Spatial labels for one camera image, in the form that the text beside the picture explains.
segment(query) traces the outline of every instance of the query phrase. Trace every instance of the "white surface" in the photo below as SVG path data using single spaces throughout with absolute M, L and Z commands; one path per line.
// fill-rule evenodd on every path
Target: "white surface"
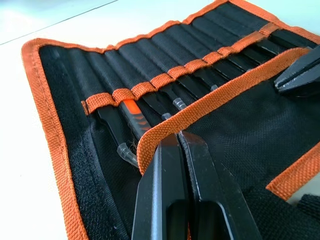
M 0 239 L 67 239 L 50 153 L 22 65 L 23 43 L 41 37 L 105 47 L 168 20 L 181 21 L 210 2 L 119 0 L 0 45 Z M 251 2 L 320 34 L 318 0 Z
M 111 0 L 3 0 L 0 44 L 112 2 Z

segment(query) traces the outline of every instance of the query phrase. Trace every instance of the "tool roll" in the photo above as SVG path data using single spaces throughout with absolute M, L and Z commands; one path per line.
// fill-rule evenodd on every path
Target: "tool roll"
M 106 48 L 27 42 L 68 238 L 131 239 L 139 181 L 157 146 L 183 131 L 230 173 L 261 239 L 319 239 L 319 197 L 286 202 L 320 172 L 318 77 L 286 90 L 318 62 L 275 84 L 318 44 L 242 0 Z

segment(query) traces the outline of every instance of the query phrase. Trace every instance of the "screwdriver handle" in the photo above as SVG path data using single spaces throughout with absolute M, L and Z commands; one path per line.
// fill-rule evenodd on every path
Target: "screwdriver handle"
M 143 134 L 151 128 L 150 124 L 134 100 L 124 100 L 120 103 L 120 108 L 133 134 L 140 140 Z

